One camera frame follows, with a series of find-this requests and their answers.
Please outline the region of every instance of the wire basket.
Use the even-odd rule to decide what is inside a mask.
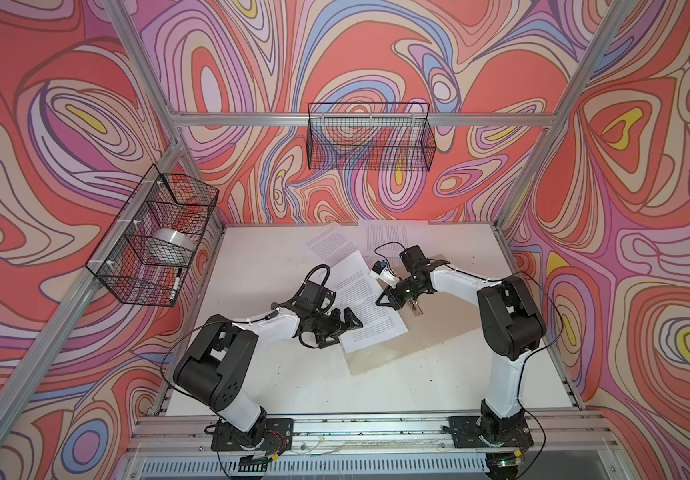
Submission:
[[[216,188],[201,180],[158,174],[120,239],[92,273],[119,302],[174,306],[218,196]]]
[[[312,170],[424,170],[436,155],[424,102],[308,104]]]

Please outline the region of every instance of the swirly patterned wall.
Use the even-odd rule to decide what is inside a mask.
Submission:
[[[364,98],[552,111],[605,12],[599,0],[149,0],[134,21],[178,111]]]
[[[134,21],[174,110],[306,111],[426,100],[549,112],[605,2],[155,0]],[[310,172],[306,129],[190,128],[227,223],[491,221],[537,129],[437,128],[429,173]]]
[[[99,0],[0,0],[0,389],[166,147]],[[110,475],[213,245],[209,232],[174,309],[97,294],[0,451],[0,478]]]
[[[690,480],[690,2],[639,2],[507,236],[638,473]]]
[[[438,128],[429,172],[311,171],[305,128],[198,127],[185,138],[206,181],[223,192],[217,208],[225,222],[280,224],[493,220],[538,134]]]

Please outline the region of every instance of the white tabletop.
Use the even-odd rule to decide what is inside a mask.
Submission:
[[[269,311],[272,302],[288,300],[320,263],[304,243],[325,228],[228,228],[196,325],[215,313],[246,318]],[[425,225],[421,230],[417,237],[428,257],[442,254],[483,276],[510,274],[489,225]],[[270,414],[478,409],[491,362],[480,329],[356,376],[350,375],[339,346],[311,350],[292,339],[254,352],[244,390]],[[571,407],[547,351],[528,361],[523,392],[526,408]],[[168,416],[213,414],[178,392],[166,411]]]

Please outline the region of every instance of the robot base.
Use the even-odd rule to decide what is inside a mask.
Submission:
[[[481,428],[478,426],[480,416],[449,417],[448,424],[454,431],[452,440],[455,448],[489,448],[480,439]],[[504,440],[503,447],[516,447],[526,450],[534,445],[532,434],[526,426],[526,418],[523,418],[512,430],[513,435]]]
[[[272,453],[276,450],[288,450],[292,448],[292,434],[294,433],[294,420],[292,418],[268,418],[265,425],[267,430],[280,433],[286,439],[286,445],[279,445],[281,440],[273,433],[265,431],[262,442],[256,448],[242,446],[238,442],[238,432],[230,427],[230,424],[223,424],[219,430],[219,435],[211,439],[212,452],[252,452],[254,450],[265,450]]]

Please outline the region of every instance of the small white object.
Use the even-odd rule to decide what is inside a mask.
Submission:
[[[369,276],[374,280],[381,280],[393,288],[396,288],[398,282],[401,281],[401,279],[392,274],[392,272],[388,269],[387,266],[383,268],[382,272],[380,272],[379,274],[374,270],[369,270]]]
[[[177,278],[174,279],[174,287],[172,287],[172,291],[169,294],[169,301],[174,300],[174,297],[177,295],[177,291],[180,289],[180,284],[182,283],[182,277],[178,276]]]

